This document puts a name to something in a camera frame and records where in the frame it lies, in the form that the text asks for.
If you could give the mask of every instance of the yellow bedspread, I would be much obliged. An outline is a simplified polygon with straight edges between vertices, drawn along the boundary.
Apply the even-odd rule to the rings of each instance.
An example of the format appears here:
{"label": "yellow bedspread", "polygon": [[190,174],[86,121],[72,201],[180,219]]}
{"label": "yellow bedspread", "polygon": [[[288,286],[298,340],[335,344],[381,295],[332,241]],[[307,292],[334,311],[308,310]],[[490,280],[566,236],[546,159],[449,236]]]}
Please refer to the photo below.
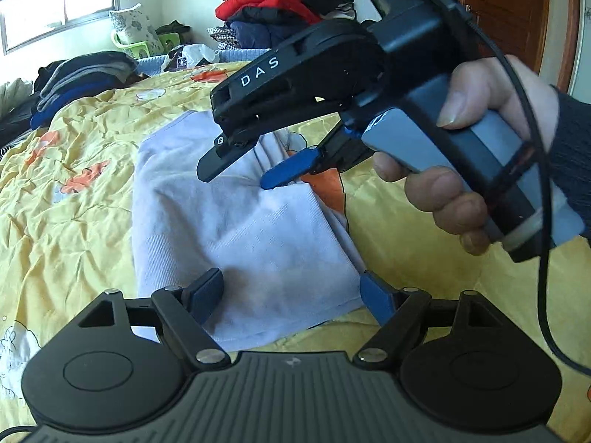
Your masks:
{"label": "yellow bedspread", "polygon": [[[240,63],[225,67],[236,70]],[[192,82],[186,72],[169,73],[78,100],[58,113],[43,141],[31,135],[1,161],[0,430],[34,423],[14,383],[23,357],[105,288],[135,296],[129,240],[137,148],[183,112],[207,109],[212,87]],[[152,88],[165,94],[139,102],[138,93]],[[313,144],[335,122],[330,116],[298,129]],[[437,298],[475,288],[545,347],[535,310],[537,262],[513,264],[498,247],[470,257],[456,237],[410,206],[400,184],[381,182],[369,162],[344,174],[343,183],[351,235],[368,268],[395,286],[417,286]],[[591,250],[577,239],[554,251],[551,266],[554,335],[569,355],[591,365]],[[265,349],[351,354],[376,329],[361,309]],[[563,392],[551,427],[567,441],[585,443],[591,381],[561,369]]]}

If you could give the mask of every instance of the black sleeve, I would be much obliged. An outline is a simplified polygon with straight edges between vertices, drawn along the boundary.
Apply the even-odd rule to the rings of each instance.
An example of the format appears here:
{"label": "black sleeve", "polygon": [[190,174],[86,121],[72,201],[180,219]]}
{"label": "black sleeve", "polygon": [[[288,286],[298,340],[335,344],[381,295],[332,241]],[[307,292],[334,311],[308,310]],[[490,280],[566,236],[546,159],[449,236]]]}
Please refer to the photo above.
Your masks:
{"label": "black sleeve", "polygon": [[558,91],[560,116],[550,148],[552,180],[564,192],[570,207],[591,237],[591,105]]}

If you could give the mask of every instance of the floral pattern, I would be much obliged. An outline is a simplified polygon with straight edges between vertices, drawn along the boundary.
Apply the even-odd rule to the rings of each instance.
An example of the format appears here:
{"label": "floral pattern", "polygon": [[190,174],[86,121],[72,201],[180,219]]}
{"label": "floral pattern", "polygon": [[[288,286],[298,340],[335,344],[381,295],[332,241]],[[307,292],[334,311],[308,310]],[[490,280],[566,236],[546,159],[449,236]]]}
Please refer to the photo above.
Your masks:
{"label": "floral pattern", "polygon": [[150,51],[149,56],[164,53],[160,38],[158,38],[154,27],[150,25],[150,18],[143,13],[141,4],[127,10],[111,11],[109,16],[119,41],[123,45],[146,42]]}

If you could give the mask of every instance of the red jacket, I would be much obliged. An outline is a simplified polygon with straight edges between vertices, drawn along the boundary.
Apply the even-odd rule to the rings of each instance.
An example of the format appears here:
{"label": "red jacket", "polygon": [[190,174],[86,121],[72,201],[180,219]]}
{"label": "red jacket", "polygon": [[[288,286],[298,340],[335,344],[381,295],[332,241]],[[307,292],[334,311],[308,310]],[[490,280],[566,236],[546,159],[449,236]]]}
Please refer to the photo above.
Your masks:
{"label": "red jacket", "polygon": [[282,10],[290,10],[301,16],[302,20],[310,25],[319,23],[321,18],[312,13],[301,0],[226,0],[216,9],[216,17],[220,20],[228,20],[234,13],[245,6],[272,7]]}

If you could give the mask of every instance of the window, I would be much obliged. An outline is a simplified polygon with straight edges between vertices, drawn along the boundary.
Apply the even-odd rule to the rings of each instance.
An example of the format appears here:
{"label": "window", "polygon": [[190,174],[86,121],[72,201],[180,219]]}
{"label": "window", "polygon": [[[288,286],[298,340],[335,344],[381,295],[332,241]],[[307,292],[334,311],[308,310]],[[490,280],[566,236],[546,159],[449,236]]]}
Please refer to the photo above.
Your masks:
{"label": "window", "polygon": [[3,0],[0,31],[4,54],[54,32],[107,16],[117,0]]}

